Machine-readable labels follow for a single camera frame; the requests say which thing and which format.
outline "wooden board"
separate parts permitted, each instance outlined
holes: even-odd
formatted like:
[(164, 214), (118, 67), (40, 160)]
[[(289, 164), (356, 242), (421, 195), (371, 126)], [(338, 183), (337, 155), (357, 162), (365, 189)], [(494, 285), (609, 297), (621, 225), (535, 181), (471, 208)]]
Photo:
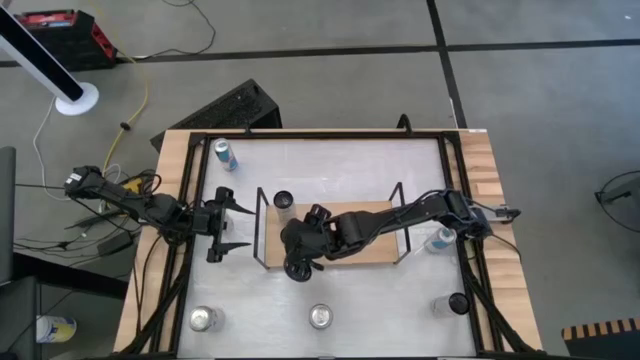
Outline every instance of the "wooden board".
[[(320, 205), (327, 208), (332, 214), (337, 215), (348, 211), (379, 212), (387, 210), (391, 208), (391, 201), (325, 203)], [(306, 213), (311, 210), (311, 206), (312, 204), (296, 204), (298, 219), (303, 220)], [(282, 267), (285, 252), (284, 245), (280, 240), (280, 232), (283, 226), (273, 205), (267, 207), (266, 222), (265, 263), (269, 267)], [(323, 257), (317, 259), (316, 262), (323, 265), (393, 263), (398, 260), (398, 244), (396, 240), (395, 232), (380, 235), (376, 241), (356, 255), (335, 261), (329, 261)]]

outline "concrete floor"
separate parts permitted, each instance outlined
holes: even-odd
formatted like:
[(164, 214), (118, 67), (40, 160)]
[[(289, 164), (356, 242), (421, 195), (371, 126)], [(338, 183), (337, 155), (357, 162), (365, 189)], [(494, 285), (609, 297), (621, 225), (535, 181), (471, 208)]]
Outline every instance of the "concrete floor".
[[(96, 2), (107, 14), (99, 20), (102, 28), (108, 36), (117, 28), (128, 53), (196, 50), (208, 41), (209, 30), (189, 7), (152, 0)], [(198, 4), (218, 31), (209, 52), (435, 43), (425, 2), (418, 0)], [(449, 44), (640, 37), (640, 5), (633, 0), (447, 0), (437, 5)], [(9, 10), (68, 7), (95, 13), (80, 0), (14, 0)], [(566, 354), (562, 327), (638, 316), (640, 243), (605, 217), (593, 192), (613, 175), (640, 167), (640, 48), (452, 53), (451, 60), (468, 125), (489, 129), (506, 198), (523, 210), (516, 239), (544, 348)], [(74, 166), (102, 164), (118, 124), (142, 100), (140, 68), (150, 79), (149, 106), (113, 158), (129, 173), (155, 167), (150, 137), (248, 78), (280, 105), (288, 128), (390, 127), (401, 113), (415, 127), (455, 126), (436, 53), (120, 65), (76, 74), (101, 91), (90, 113), (52, 114), (40, 139), (49, 184), (61, 184)], [(31, 139), (51, 95), (20, 68), (0, 69), (0, 78), (0, 145), (18, 149), (18, 181), (38, 183)], [(85, 214), (40, 190), (18, 189), (17, 196), (16, 236), (70, 239), (75, 233), (62, 228)], [(120, 275), (130, 269), (130, 256), (89, 267)], [(112, 316), (88, 311), (96, 304)], [(48, 354), (107, 354), (121, 306), (82, 294), (70, 297), (58, 313), (86, 324), (83, 338), (47, 347)], [(79, 346), (82, 341), (91, 345)]]

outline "soda can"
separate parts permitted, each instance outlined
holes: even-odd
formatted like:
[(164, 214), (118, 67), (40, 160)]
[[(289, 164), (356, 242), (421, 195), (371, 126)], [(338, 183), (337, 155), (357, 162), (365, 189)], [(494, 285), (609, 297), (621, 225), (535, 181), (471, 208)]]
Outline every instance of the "soda can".
[(224, 138), (219, 138), (213, 143), (213, 150), (218, 155), (218, 159), (222, 163), (222, 168), (227, 171), (233, 171), (238, 167), (238, 160), (231, 150), (231, 144)]
[(458, 234), (454, 230), (439, 228), (427, 238), (424, 247), (432, 253), (438, 253), (453, 244), (457, 238)]
[(73, 337), (78, 323), (72, 318), (41, 315), (36, 320), (36, 343), (65, 342)]
[(225, 315), (222, 309), (211, 309), (207, 306), (198, 306), (191, 310), (189, 315), (189, 327), (193, 331), (203, 332), (211, 328), (218, 331), (224, 326)]
[(464, 315), (469, 312), (469, 300), (462, 293), (453, 293), (433, 300), (431, 309), (438, 317)]
[(309, 312), (309, 322), (314, 328), (326, 329), (333, 321), (333, 311), (325, 304), (317, 304)]
[(288, 191), (278, 191), (273, 197), (273, 205), (276, 207), (280, 223), (286, 224), (289, 220), (297, 217), (296, 204), (293, 202), (293, 195)]

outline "blue can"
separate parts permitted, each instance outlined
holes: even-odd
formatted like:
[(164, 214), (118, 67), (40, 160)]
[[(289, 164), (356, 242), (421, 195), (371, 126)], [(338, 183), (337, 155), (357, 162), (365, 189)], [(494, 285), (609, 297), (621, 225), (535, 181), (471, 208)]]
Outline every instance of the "blue can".
[(218, 159), (222, 163), (222, 167), (227, 171), (233, 171), (238, 167), (238, 160), (236, 160), (229, 141), (224, 138), (219, 138), (213, 143), (213, 150), (218, 155)]

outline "yellow cable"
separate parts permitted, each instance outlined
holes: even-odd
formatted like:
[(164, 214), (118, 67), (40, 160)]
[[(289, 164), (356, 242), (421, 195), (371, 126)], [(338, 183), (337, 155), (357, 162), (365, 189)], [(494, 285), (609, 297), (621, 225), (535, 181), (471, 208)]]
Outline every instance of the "yellow cable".
[[(106, 16), (102, 12), (102, 10), (100, 10), (100, 7), (98, 7), (98, 5), (93, 0), (87, 0), (87, 1), (89, 2), (89, 5), (91, 5), (91, 7), (93, 7), (93, 9), (96, 11), (96, 14), (101, 18), (101, 20), (106, 22)], [(122, 44), (122, 41), (120, 40), (120, 36), (118, 36), (118, 32), (115, 30), (114, 27), (110, 26), (110, 28), (112, 28), (113, 37), (116, 39), (116, 41), (118, 43)], [(149, 79), (147, 78), (147, 76), (146, 76), (146, 74), (144, 72), (144, 68), (140, 64), (138, 64), (138, 62), (135, 61), (135, 59), (133, 59), (131, 56), (127, 55), (119, 47), (116, 47), (116, 48), (132, 64), (134, 64), (136, 67), (140, 67), (140, 73), (141, 73), (142, 78), (144, 80), (144, 100), (142, 101), (142, 105), (140, 105), (138, 110), (136, 110), (136, 112), (133, 113), (133, 115), (131, 115), (129, 120), (127, 120), (127, 124), (128, 125), (133, 125), (135, 120), (138, 118), (138, 116), (140, 115), (142, 110), (144, 110), (144, 108), (147, 106), (147, 103), (149, 102)], [(125, 131), (124, 129), (120, 129), (120, 131), (118, 132), (118, 135), (113, 140), (113, 143), (111, 144), (111, 148), (109, 149), (109, 152), (107, 153), (107, 157), (104, 160), (104, 165), (102, 166), (103, 171), (106, 171), (107, 167), (109, 166), (109, 162), (111, 161), (111, 157), (113, 156), (113, 153), (115, 152), (116, 147), (118, 147), (118, 144), (120, 143), (120, 139), (122, 138), (122, 135), (124, 134), (124, 131)]]

